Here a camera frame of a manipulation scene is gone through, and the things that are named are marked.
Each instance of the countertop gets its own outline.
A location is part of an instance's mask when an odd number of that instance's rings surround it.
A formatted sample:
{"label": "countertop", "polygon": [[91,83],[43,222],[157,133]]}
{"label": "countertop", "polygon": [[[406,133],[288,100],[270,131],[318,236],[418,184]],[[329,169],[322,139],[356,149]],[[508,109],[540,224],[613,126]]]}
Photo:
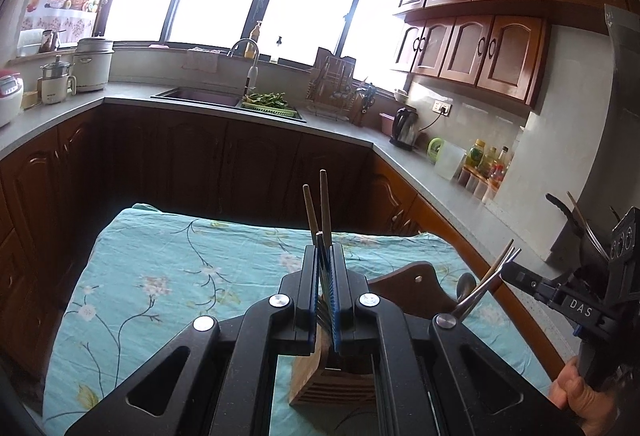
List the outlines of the countertop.
{"label": "countertop", "polygon": [[[518,256],[519,264],[548,278],[558,276],[558,273],[546,265],[519,236],[493,215],[480,199],[473,197],[454,181],[444,180],[437,175],[426,154],[408,152],[394,147],[382,132],[356,127],[345,121],[316,116],[302,106],[298,106],[298,111],[306,123],[265,116],[238,108],[151,98],[169,88],[171,87],[162,85],[110,82],[102,91],[76,94],[54,105],[41,104],[27,109],[0,129],[0,159],[50,127],[103,102],[180,109],[186,112],[299,130],[372,148],[424,199],[430,202],[489,264],[500,255],[509,239],[514,239],[514,246],[522,249],[522,253]],[[580,340],[572,335],[573,329],[562,315],[543,307],[519,290],[511,289],[542,327],[562,358],[567,360],[577,354]]]}

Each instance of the electric kettle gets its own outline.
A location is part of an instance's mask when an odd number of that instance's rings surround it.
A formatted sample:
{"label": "electric kettle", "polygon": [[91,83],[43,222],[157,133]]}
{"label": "electric kettle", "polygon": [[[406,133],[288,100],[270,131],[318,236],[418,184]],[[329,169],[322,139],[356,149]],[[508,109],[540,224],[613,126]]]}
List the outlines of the electric kettle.
{"label": "electric kettle", "polygon": [[419,132],[418,113],[402,107],[396,112],[389,142],[396,147],[410,151],[414,149],[415,139]]}

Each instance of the human hand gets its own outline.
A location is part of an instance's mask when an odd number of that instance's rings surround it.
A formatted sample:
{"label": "human hand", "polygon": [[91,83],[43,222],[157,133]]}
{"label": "human hand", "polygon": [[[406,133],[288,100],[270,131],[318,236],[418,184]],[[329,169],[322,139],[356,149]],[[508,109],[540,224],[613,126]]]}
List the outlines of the human hand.
{"label": "human hand", "polygon": [[617,409],[613,397],[596,392],[578,374],[578,357],[569,360],[551,384],[548,398],[559,409],[571,408],[582,422],[586,436],[602,436],[616,420]]}

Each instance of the pink container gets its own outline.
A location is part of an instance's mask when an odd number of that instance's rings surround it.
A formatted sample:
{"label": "pink container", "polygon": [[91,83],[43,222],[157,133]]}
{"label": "pink container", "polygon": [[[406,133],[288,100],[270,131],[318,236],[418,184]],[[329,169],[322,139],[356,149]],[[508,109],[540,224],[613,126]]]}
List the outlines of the pink container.
{"label": "pink container", "polygon": [[396,119],[394,116],[389,116],[388,114],[380,113],[380,117],[382,118],[382,133],[387,136],[391,136],[391,131],[393,130],[394,120]]}

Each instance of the silver screw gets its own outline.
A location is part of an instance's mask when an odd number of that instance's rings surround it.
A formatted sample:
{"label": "silver screw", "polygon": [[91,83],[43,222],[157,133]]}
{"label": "silver screw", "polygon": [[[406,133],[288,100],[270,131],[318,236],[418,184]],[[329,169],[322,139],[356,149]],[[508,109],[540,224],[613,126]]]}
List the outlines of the silver screw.
{"label": "silver screw", "polygon": [[441,313],[436,317],[436,324],[443,330],[450,330],[453,326],[458,324],[458,321],[453,315],[448,313]]}
{"label": "silver screw", "polygon": [[362,295],[360,295],[360,298],[358,298],[358,300],[360,301],[360,304],[369,308],[380,304],[380,297],[378,297],[375,293],[363,293]]}
{"label": "silver screw", "polygon": [[276,293],[269,297],[269,304],[274,308],[284,308],[287,304],[289,304],[289,297],[287,297],[284,293]]}
{"label": "silver screw", "polygon": [[213,318],[203,315],[202,317],[198,317],[193,321],[193,327],[198,331],[209,331],[215,325],[215,323],[216,321],[213,320]]}

